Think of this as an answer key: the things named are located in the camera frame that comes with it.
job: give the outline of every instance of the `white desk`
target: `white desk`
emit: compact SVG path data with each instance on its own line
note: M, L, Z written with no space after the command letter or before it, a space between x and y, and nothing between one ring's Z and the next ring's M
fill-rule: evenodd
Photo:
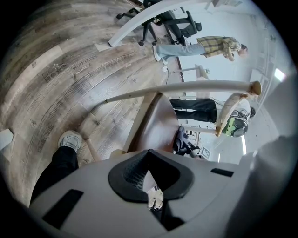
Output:
M117 45L128 33L136 29L138 26L148 21L151 18L156 17L166 11L178 7L184 7L189 4L208 2L208 0L163 0L158 2L151 7L146 8L140 12L137 16L127 22L121 29L109 40L110 46Z

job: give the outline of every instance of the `plaid shirt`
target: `plaid shirt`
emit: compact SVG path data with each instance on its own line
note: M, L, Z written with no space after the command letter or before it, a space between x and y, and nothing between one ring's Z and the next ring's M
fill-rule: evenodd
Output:
M197 41L204 47L205 53L203 55L206 58L219 54L226 56L228 48L231 48L231 51L241 49L241 44L233 37L207 36L198 38Z

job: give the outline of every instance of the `person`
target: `person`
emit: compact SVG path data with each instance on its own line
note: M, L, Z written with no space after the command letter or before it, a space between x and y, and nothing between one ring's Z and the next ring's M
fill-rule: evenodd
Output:
M42 172L31 196L32 203L43 191L79 168L76 153L81 147L82 137L75 131L63 133L58 141L58 150L52 162Z
M197 44L190 46L157 45L153 46L154 57L166 65L169 57L204 55L206 58L222 54L229 61L234 61L234 54L240 57L248 55L248 49L233 37L207 36L197 39Z
M176 109L175 113L179 119L192 119L197 121L216 123L219 120L220 111L224 102L212 99L179 100L171 99L170 103ZM179 111L177 109L192 109L192 112ZM242 99L233 114L246 120L252 118L256 111L250 106L248 100Z

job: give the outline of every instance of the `light blue jeans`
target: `light blue jeans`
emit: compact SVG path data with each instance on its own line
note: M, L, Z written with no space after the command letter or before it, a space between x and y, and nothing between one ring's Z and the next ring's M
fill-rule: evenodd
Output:
M168 60L169 57L204 54L205 49L200 44L193 44L190 46L157 45L156 52L161 58L163 58L164 60Z

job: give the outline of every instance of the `white sneaker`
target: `white sneaker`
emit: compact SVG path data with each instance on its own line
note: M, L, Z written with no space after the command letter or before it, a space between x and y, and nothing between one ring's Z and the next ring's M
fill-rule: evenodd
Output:
M168 62L164 58L162 58L162 61L164 65L168 65Z
M160 61L162 58L157 54L156 46L153 46L153 54L156 61Z
M82 136L75 131L64 132L58 141L58 147L68 146L77 153L82 144Z

